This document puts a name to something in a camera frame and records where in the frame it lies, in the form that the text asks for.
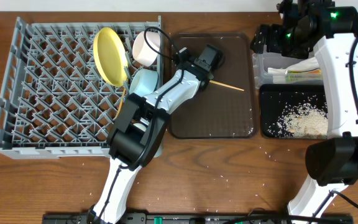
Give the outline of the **wooden chopstick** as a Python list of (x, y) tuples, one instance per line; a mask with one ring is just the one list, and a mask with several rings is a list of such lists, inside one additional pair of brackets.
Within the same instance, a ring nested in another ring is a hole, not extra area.
[(123, 89), (123, 92), (122, 92), (122, 96), (120, 97), (120, 102), (119, 102), (119, 106), (118, 106), (118, 109), (117, 109), (117, 113), (114, 117), (114, 119), (116, 119), (118, 116), (119, 116), (119, 113), (121, 112), (121, 109), (122, 109), (122, 106), (124, 104), (124, 100), (125, 100), (125, 97), (126, 97), (126, 89), (124, 88)]
[(216, 81), (214, 81), (214, 80), (210, 80), (209, 82), (210, 82), (211, 84), (223, 86), (223, 87), (225, 87), (225, 88), (230, 88), (230, 89), (238, 90), (238, 91), (244, 91), (244, 89), (242, 89), (242, 88), (238, 88), (238, 87), (235, 87), (235, 86), (232, 86), (232, 85), (228, 85), (228, 84), (225, 84), (225, 83), (216, 82)]

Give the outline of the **green orange snack wrapper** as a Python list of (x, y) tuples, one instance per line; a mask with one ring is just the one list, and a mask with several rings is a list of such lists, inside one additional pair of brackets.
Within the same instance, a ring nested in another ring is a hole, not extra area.
[(268, 73), (273, 77), (273, 84), (291, 84), (323, 79), (316, 57), (300, 61), (287, 68), (269, 67)]

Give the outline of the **pink bowl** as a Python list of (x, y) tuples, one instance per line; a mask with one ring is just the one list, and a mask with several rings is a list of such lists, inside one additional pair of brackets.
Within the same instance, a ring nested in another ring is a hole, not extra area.
[(135, 38), (132, 56), (135, 61), (149, 67), (155, 62), (159, 51), (160, 35), (157, 32), (147, 31), (146, 37), (144, 37), (144, 31), (142, 31)]

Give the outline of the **light blue bowl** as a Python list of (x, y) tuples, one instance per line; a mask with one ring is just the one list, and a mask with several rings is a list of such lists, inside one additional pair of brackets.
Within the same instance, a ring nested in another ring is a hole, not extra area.
[(136, 72), (129, 88), (129, 93), (135, 93), (138, 96), (145, 96), (152, 93), (157, 87), (158, 73), (157, 71), (140, 69)]

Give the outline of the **yellow plate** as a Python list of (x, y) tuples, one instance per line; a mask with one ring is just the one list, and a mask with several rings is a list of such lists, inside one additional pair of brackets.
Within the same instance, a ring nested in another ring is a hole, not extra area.
[(128, 66), (126, 51), (121, 39), (112, 28), (104, 27), (96, 34), (93, 56), (103, 80), (115, 87), (123, 86), (127, 80), (124, 69)]

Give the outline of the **white paper cup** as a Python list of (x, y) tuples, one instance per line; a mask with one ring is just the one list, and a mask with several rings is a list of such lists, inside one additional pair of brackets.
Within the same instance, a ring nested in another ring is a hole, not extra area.
[(145, 132), (147, 129), (147, 127), (145, 125), (143, 125), (142, 123), (135, 123), (134, 126), (139, 128), (143, 132)]

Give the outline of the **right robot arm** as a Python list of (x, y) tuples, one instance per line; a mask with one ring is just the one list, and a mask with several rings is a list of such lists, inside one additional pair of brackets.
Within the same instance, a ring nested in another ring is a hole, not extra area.
[(323, 212), (358, 180), (358, 12), (334, 1), (282, 1), (277, 10), (282, 23), (260, 25), (251, 49), (298, 59), (314, 55), (328, 107), (327, 140), (307, 148), (308, 176), (282, 221), (339, 223)]

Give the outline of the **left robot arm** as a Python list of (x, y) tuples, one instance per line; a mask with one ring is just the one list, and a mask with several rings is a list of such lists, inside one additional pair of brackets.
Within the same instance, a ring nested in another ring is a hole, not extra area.
[(106, 141), (111, 156), (108, 178), (101, 198), (89, 209), (88, 223), (121, 219), (135, 177), (156, 155), (171, 114), (208, 86), (222, 57), (212, 45), (199, 57), (183, 48), (175, 54), (177, 70), (166, 84), (145, 96), (129, 95)]

